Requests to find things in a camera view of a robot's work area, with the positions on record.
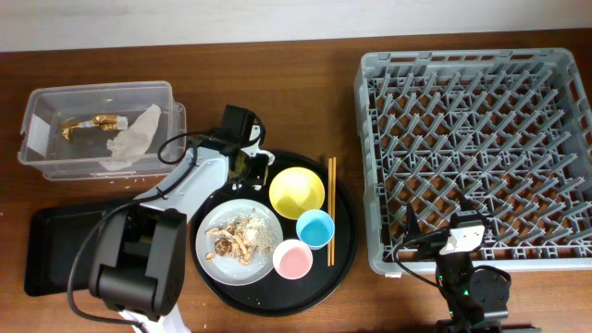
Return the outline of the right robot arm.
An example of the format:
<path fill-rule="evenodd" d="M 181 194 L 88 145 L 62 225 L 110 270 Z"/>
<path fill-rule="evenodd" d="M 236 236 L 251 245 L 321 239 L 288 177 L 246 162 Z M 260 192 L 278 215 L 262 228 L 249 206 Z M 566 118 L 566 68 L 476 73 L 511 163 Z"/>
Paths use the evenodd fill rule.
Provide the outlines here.
<path fill-rule="evenodd" d="M 476 210 L 465 197 L 460 210 L 452 213 L 447 227 L 424 233 L 420 230 L 413 205 L 406 206 L 406 227 L 403 241 L 395 248 L 394 260 L 405 272 L 435 287 L 445 299 L 450 317 L 439 320 L 438 333 L 455 332 L 539 332 L 539 327 L 505 327 L 501 321 L 509 317 L 511 275 L 491 265 L 475 266 L 471 254 L 485 243 L 491 229 L 488 216 Z M 412 271 L 398 255 L 403 248 L 415 248 L 421 259 L 436 263 L 435 281 Z"/>

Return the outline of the gold coffee sachet wrapper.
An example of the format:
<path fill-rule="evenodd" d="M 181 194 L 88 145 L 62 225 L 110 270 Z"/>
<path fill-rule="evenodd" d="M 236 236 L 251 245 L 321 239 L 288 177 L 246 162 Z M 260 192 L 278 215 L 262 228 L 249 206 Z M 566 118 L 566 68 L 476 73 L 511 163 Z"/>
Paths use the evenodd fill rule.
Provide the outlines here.
<path fill-rule="evenodd" d="M 129 121 L 127 117 L 123 116 L 99 115 L 90 120 L 62 125 L 60 134 L 66 140 L 70 140 L 74 130 L 91 128 L 98 128 L 102 131 L 127 130 L 129 128 Z"/>

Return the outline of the white tissue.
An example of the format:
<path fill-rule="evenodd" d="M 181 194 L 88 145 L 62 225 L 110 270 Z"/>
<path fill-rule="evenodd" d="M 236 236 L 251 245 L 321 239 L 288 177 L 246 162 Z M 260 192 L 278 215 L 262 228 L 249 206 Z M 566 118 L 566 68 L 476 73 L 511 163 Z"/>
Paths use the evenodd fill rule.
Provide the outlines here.
<path fill-rule="evenodd" d="M 160 117 L 158 105 L 148 107 L 128 129 L 107 141 L 106 148 L 112 153 L 112 159 L 100 165 L 107 171 L 119 171 L 140 160 L 152 144 Z"/>

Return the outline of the pink cup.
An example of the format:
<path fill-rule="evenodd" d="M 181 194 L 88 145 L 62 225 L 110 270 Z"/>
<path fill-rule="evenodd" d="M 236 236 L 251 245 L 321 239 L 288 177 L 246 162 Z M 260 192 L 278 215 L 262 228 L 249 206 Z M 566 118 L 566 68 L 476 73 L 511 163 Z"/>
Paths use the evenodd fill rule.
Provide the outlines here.
<path fill-rule="evenodd" d="M 273 253 L 273 266 L 285 279 L 303 278 L 313 265 L 311 249 L 301 240 L 284 240 Z"/>

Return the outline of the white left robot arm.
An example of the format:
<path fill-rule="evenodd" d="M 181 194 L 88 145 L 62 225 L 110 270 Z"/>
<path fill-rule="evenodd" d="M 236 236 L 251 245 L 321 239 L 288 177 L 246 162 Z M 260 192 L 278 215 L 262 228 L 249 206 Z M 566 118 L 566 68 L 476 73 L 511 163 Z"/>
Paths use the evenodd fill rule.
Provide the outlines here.
<path fill-rule="evenodd" d="M 90 294 L 137 332 L 185 332 L 178 307 L 185 274 L 187 225 L 216 191 L 232 184 L 260 189 L 274 156 L 262 150 L 265 125 L 229 105 L 219 127 L 181 134 L 185 149 L 149 191 L 104 214 L 95 240 Z"/>

